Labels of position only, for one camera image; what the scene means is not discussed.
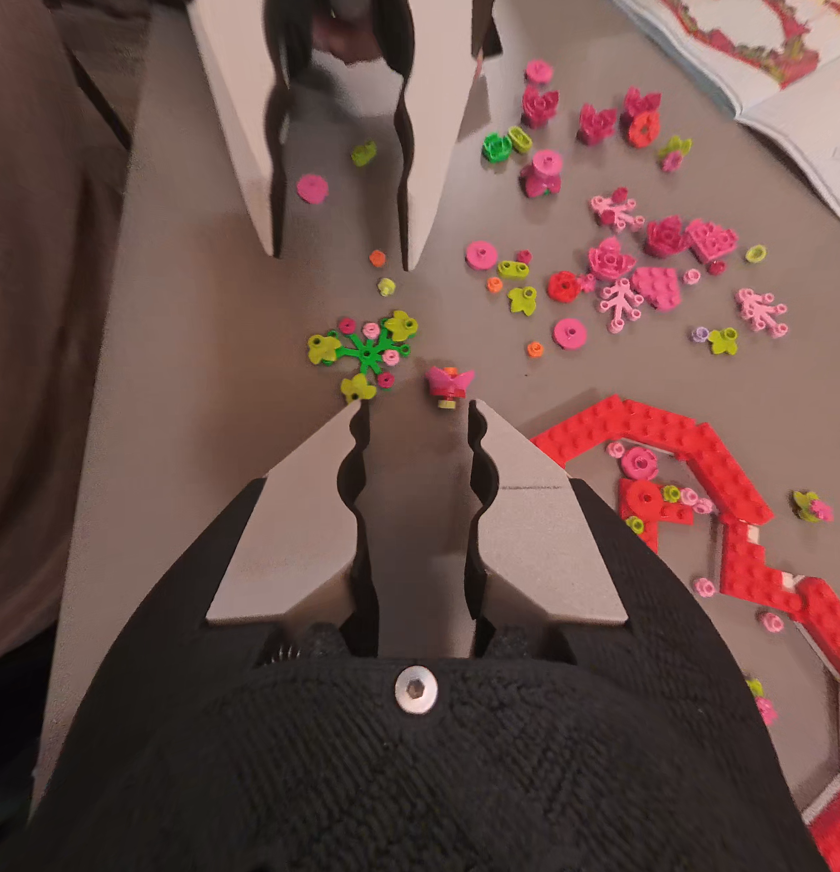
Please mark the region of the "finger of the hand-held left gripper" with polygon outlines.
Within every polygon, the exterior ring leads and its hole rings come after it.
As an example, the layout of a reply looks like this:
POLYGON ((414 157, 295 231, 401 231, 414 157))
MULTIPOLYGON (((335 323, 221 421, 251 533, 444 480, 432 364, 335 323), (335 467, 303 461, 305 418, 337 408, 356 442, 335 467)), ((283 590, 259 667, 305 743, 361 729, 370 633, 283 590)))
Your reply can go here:
POLYGON ((493 1, 381 2, 382 56, 403 78, 393 125, 403 149, 397 208, 408 271, 433 227, 480 63, 502 52, 493 7, 493 1))
POLYGON ((281 256, 290 85, 276 2, 188 2, 229 158, 263 251, 281 256))

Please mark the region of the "magenta lego rose cluster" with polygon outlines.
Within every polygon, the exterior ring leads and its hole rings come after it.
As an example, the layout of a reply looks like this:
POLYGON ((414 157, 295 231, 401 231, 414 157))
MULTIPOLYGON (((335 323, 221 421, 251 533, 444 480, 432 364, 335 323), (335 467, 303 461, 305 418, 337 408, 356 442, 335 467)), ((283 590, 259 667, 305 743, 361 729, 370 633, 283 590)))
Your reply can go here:
MULTIPOLYGON (((630 87, 623 98, 621 109, 597 109, 592 104, 583 104, 578 113, 578 139, 588 146, 600 144, 620 130, 627 129, 632 117, 638 113, 658 110, 661 114, 661 93, 643 94, 630 87)), ((540 91, 528 84, 522 96, 522 115, 532 129, 545 126, 557 113, 559 95, 556 91, 540 91)))

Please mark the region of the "pink tulip with orange stud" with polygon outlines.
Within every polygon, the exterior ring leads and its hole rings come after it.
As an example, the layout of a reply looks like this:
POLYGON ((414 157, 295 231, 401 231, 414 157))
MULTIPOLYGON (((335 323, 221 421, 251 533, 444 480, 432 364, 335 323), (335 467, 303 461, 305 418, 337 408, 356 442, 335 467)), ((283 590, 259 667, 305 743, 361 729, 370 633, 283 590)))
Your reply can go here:
POLYGON ((457 367, 430 367, 426 373, 429 395, 436 399, 436 404, 442 410, 454 410, 457 401, 465 399, 475 372, 472 370, 460 372, 457 367))

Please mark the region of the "green stem lego flower bunch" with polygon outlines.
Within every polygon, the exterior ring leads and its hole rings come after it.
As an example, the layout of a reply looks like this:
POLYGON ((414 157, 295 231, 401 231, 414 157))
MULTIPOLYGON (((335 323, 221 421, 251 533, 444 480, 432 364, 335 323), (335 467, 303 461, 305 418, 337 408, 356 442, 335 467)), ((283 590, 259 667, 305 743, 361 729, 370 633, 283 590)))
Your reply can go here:
POLYGON ((411 355, 410 341, 418 332, 417 320, 403 310, 394 310, 378 321, 343 317, 330 331, 307 338, 307 359, 314 366, 326 367, 350 361, 355 372, 341 380, 342 398, 347 405, 370 401, 392 389, 393 371, 411 355))

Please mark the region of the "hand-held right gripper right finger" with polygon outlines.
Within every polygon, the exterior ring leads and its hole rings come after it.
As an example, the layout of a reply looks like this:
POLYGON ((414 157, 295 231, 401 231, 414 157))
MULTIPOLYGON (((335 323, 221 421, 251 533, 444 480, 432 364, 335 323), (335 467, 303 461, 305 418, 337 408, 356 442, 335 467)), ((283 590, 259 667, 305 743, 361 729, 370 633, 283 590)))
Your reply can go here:
POLYGON ((481 400, 469 402, 471 521, 464 573, 473 654, 521 628, 530 650, 564 624, 619 627, 627 614, 560 465, 481 400))

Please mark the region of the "pink lego heart plate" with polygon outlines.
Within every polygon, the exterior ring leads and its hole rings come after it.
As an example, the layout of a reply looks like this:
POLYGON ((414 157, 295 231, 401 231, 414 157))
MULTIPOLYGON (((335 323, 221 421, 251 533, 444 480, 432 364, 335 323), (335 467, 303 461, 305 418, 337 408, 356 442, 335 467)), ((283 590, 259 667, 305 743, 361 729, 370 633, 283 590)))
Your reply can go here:
POLYGON ((678 272, 669 267, 638 267, 630 277, 632 290, 656 311, 673 311, 681 304, 678 272))
POLYGON ((703 265, 724 259, 736 251, 739 243, 738 234, 733 229, 702 219, 690 222, 685 228, 685 235, 689 248, 703 265))

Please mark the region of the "plain pink lego branch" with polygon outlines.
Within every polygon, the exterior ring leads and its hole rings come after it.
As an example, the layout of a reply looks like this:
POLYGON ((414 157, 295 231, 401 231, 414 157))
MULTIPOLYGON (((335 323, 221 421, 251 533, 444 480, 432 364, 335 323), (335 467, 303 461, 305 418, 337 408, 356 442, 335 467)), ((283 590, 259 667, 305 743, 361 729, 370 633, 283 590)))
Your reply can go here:
POLYGON ((741 288, 734 294, 740 317, 753 332, 765 331, 774 338, 785 337, 788 325, 781 320, 788 312, 782 302, 776 302, 772 293, 759 294, 750 288, 741 288))
POLYGON ((597 309, 610 316, 607 329, 612 335, 617 335, 624 330, 627 322, 641 318, 643 303, 643 295, 632 288, 629 278, 621 277, 600 289, 597 309))

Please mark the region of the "lego instruction booklet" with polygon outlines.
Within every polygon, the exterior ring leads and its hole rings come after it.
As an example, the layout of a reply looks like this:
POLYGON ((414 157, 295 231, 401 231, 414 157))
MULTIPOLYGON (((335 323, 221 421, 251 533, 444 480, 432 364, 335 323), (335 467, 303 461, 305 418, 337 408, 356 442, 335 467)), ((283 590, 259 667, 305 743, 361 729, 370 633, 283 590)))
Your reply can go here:
POLYGON ((784 150, 840 219, 840 2, 617 6, 738 123, 784 150))

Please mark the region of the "red lego heart frame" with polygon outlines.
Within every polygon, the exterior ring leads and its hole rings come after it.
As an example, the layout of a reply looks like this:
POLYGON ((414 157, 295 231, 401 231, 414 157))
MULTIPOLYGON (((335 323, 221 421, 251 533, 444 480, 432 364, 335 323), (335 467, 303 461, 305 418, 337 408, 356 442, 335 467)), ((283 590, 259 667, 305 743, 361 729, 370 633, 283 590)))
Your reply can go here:
MULTIPOLYGON (((719 592, 793 619, 840 691, 840 599, 819 577, 794 576, 766 564, 758 531, 774 515, 713 427, 614 395, 532 442, 564 467, 596 446, 622 440, 687 465, 721 512, 719 592)), ((840 870, 840 772, 803 818, 830 870, 840 870)))

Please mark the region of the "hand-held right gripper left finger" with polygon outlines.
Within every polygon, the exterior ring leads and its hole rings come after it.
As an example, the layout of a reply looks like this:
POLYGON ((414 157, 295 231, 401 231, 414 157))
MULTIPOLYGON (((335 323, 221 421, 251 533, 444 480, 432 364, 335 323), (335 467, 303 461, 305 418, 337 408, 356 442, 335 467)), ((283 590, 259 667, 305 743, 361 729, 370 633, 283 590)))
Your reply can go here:
POLYGON ((334 624, 354 654, 378 654, 380 607, 357 507, 369 440, 369 403, 354 401, 266 474, 209 624, 276 624, 290 640, 334 624))

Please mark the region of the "dark pink lego rose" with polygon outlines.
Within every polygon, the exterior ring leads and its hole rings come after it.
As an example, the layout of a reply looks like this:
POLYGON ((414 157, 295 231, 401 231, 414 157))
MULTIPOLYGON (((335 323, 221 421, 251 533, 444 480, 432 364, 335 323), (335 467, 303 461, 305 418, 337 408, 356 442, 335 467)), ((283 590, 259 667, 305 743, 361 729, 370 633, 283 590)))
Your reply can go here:
POLYGON ((671 214, 659 221, 648 222, 644 252, 654 258, 676 256, 690 246, 689 236, 678 214, 671 214))

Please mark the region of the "pink branch with magenta studs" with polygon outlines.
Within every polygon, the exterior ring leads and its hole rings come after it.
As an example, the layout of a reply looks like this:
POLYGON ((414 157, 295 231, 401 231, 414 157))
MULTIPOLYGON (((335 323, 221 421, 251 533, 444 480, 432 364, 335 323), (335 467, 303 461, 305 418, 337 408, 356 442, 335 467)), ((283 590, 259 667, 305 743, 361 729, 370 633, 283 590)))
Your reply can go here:
POLYGON ((628 189, 616 188, 610 195, 596 195, 588 202, 589 208, 600 227, 610 228, 615 234, 625 230, 632 233, 641 230, 646 218, 635 210, 637 202, 629 197, 628 189))

